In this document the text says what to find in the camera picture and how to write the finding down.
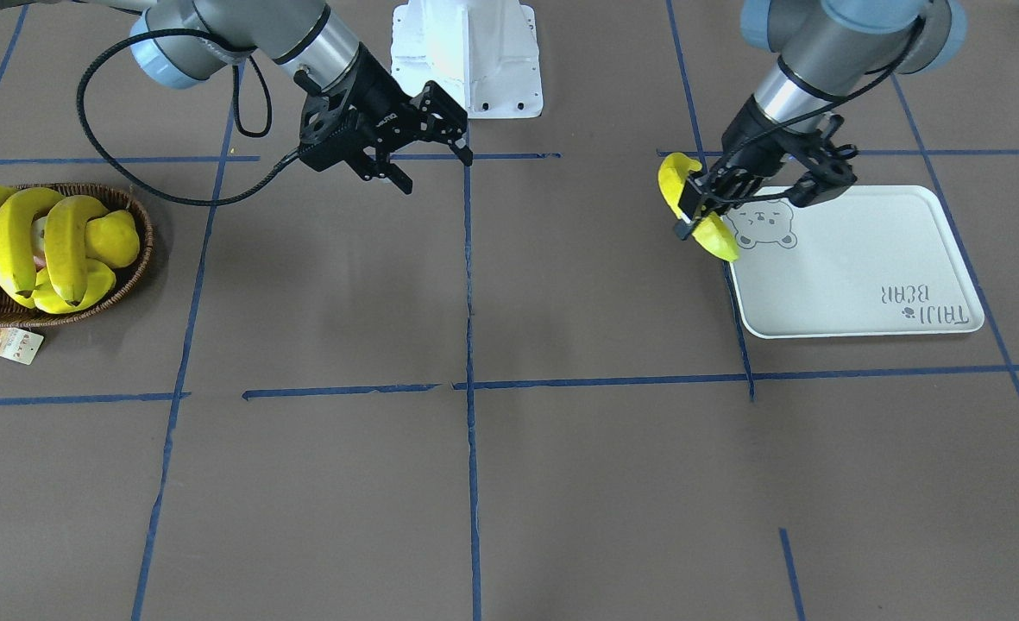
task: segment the fruit basket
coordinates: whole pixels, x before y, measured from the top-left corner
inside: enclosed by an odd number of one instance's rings
[[[107,308],[117,304],[119,300],[125,298],[125,296],[132,291],[140,277],[144,274],[145,268],[149,264],[149,260],[153,258],[153,222],[149,219],[148,212],[145,211],[145,208],[142,204],[140,204],[140,202],[129,196],[129,194],[123,193],[122,190],[107,188],[107,186],[99,186],[95,184],[32,184],[13,186],[13,188],[17,188],[19,190],[25,188],[51,188],[56,190],[57,193],[62,193],[66,197],[76,196],[76,194],[87,194],[88,196],[95,197],[98,198],[98,200],[103,201],[103,204],[105,204],[106,208],[110,209],[111,212],[119,209],[125,209],[130,212],[130,215],[133,216],[133,222],[138,227],[138,236],[140,237],[140,241],[142,241],[142,248],[140,248],[138,259],[135,260],[132,264],[121,268],[121,270],[114,270],[115,275],[117,276],[117,283],[110,291],[110,293],[106,295],[106,298],[100,300],[100,302],[95,304],[95,306],[92,306],[87,310],[78,311],[78,313],[68,315],[51,315],[43,313],[43,311],[37,310],[37,308],[30,310],[30,308],[20,306],[14,302],[14,300],[11,300],[0,290],[0,328],[37,328],[74,323],[76,321],[82,321],[82,319],[91,317],[91,315],[106,311]]]

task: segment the robotic arm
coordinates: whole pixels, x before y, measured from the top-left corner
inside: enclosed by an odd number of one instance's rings
[[[0,8],[29,3],[0,0]],[[404,146],[441,143],[471,164],[463,107],[434,82],[415,98],[404,93],[324,0],[100,3],[147,7],[130,35],[151,33],[151,38],[133,43],[131,51],[143,70],[165,87],[197,86],[257,49],[264,52],[306,91],[297,157],[315,170],[343,161],[364,180],[388,179],[412,193],[414,182],[390,161]],[[172,29],[213,37],[161,35]]]
[[[843,117],[821,128],[825,115],[894,71],[946,63],[966,38],[966,13],[956,0],[746,0],[742,31],[752,46],[779,52],[777,63],[731,121],[725,154],[709,170],[680,154],[663,162],[684,177],[680,198],[667,196],[679,239],[745,202],[788,198],[806,207],[846,192],[858,179],[849,164],[858,150],[833,144]],[[852,93],[867,74],[880,75]],[[785,193],[755,197],[786,156],[808,171]]]

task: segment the plastic tray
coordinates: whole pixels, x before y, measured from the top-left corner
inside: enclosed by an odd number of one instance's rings
[[[765,188],[777,193],[784,188]],[[824,204],[733,209],[743,325],[761,339],[971,332],[981,300],[938,199],[919,186],[856,186]]]

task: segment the lemon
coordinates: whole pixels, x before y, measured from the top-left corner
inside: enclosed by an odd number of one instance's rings
[[[142,251],[133,216],[125,209],[88,221],[84,240],[88,243],[88,258],[102,260],[115,270],[138,260]]]

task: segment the paper label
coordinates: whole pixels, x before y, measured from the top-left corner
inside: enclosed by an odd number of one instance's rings
[[[0,328],[0,358],[29,365],[45,338],[19,328]]]

